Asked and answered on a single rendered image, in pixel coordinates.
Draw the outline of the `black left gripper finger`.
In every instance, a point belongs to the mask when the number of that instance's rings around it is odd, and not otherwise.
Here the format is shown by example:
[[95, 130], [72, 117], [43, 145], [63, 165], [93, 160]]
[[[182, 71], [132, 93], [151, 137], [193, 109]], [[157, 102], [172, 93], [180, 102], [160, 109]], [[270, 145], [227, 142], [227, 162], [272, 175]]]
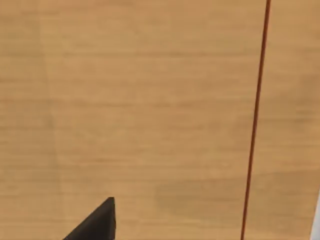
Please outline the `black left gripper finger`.
[[63, 240], [115, 240], [116, 203], [108, 197]]

